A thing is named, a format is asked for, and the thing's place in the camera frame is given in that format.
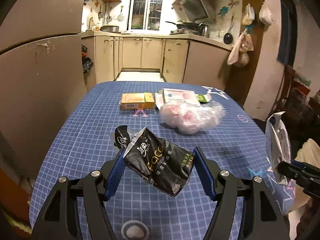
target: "plastic wrap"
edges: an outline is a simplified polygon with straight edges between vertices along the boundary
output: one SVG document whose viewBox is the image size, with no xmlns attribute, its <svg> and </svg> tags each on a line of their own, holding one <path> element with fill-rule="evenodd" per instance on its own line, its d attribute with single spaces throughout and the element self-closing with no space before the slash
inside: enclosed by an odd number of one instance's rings
<svg viewBox="0 0 320 240">
<path fill-rule="evenodd" d="M 162 121 L 170 127 L 178 128 L 181 133 L 194 134 L 218 126 L 225 110 L 214 101 L 196 106 L 172 100 L 160 108 L 160 115 Z"/>
</svg>

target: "refrigerator door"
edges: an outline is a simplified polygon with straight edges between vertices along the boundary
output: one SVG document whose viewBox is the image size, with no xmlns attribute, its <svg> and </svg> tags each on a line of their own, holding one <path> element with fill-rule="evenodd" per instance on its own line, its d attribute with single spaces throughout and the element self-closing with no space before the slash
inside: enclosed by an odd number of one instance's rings
<svg viewBox="0 0 320 240">
<path fill-rule="evenodd" d="M 21 43 L 81 32 L 84 0 L 17 0 L 0 26 L 0 54 Z"/>
<path fill-rule="evenodd" d="M 21 176 L 36 178 L 54 138 L 85 95 L 81 37 L 16 47 L 0 55 L 0 69 L 0 139 L 10 149 L 4 157 Z"/>
</svg>

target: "white tiled wall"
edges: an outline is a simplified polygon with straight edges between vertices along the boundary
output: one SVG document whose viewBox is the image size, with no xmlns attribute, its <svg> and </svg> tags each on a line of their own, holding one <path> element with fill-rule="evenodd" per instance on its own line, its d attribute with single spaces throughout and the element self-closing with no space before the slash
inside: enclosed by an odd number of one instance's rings
<svg viewBox="0 0 320 240">
<path fill-rule="evenodd" d="M 106 3 L 104 3 L 102 0 L 89 0 L 87 2 L 87 5 L 83 6 L 83 10 L 82 10 L 82 20 L 81 20 L 81 31 L 85 32 L 88 29 L 87 26 L 87 16 L 90 13 L 90 8 L 92 8 L 92 12 L 96 15 L 96 17 L 98 18 L 98 12 L 100 11 L 100 5 L 101 5 L 101 10 L 102 12 L 104 12 L 105 7 L 106 7 Z M 102 19 L 99 20 L 98 25 L 102 26 Z"/>
<path fill-rule="evenodd" d="M 214 24 L 209 25 L 209 29 L 212 32 L 210 37 L 223 42 L 223 36 L 228 32 L 230 28 L 231 18 L 234 15 L 234 26 L 231 29 L 230 33 L 233 36 L 233 43 L 236 42 L 237 38 L 240 35 L 240 27 L 241 27 L 241 15 L 242 15 L 242 0 L 234 0 L 237 1 L 237 5 L 234 5 L 233 8 L 230 8 L 229 11 L 225 15 L 222 20 L 220 15 L 218 15 L 220 9 L 225 6 L 228 7 L 230 0 L 212 0 L 212 4 L 216 13 L 216 20 Z"/>
</svg>

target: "black plastic bag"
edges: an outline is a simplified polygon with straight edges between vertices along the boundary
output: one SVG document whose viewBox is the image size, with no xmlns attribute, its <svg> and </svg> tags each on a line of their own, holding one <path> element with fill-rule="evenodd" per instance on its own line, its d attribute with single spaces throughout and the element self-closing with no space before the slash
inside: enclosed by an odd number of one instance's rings
<svg viewBox="0 0 320 240">
<path fill-rule="evenodd" d="M 145 182 L 175 197 L 194 165 L 193 152 L 157 137 L 147 127 L 135 133 L 125 153 L 125 164 Z"/>
<path fill-rule="evenodd" d="M 88 73 L 90 68 L 93 66 L 93 62 L 90 58 L 88 57 L 83 57 L 82 58 L 82 68 L 83 68 L 83 73 Z"/>
</svg>

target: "blue checkered tablecloth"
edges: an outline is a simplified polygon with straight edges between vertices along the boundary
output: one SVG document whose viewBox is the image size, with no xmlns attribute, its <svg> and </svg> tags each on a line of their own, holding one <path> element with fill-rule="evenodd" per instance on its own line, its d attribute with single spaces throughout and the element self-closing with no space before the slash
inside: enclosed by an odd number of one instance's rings
<svg viewBox="0 0 320 240">
<path fill-rule="evenodd" d="M 159 111 L 145 114 L 121 111 L 119 101 L 123 93 L 157 92 L 162 88 L 209 92 L 221 103 L 226 116 L 213 130 L 194 135 L 183 135 L 161 122 Z M 110 133 L 126 124 L 135 132 L 147 126 L 157 136 L 192 151 L 200 146 L 207 158 L 215 160 L 221 169 L 236 177 L 251 179 L 261 176 L 267 183 L 283 213 L 293 203 L 292 187 L 277 185 L 266 153 L 266 137 L 243 109 L 223 91 L 174 83 L 105 82 L 96 85 L 67 119 L 41 166 L 30 206 L 33 226 L 46 197 L 60 176 L 77 179 L 99 169 L 116 156 Z M 196 169 L 190 182 L 172 198 L 149 184 L 128 168 L 116 195 L 106 203 L 106 210 L 117 239 L 121 226 L 128 220 L 139 220 L 150 230 L 149 239 L 201 240 L 211 221 L 216 203 L 204 194 Z M 91 239 L 82 198 L 78 208 L 83 239 Z M 238 198 L 230 239 L 237 239 L 242 213 L 242 199 Z"/>
</svg>

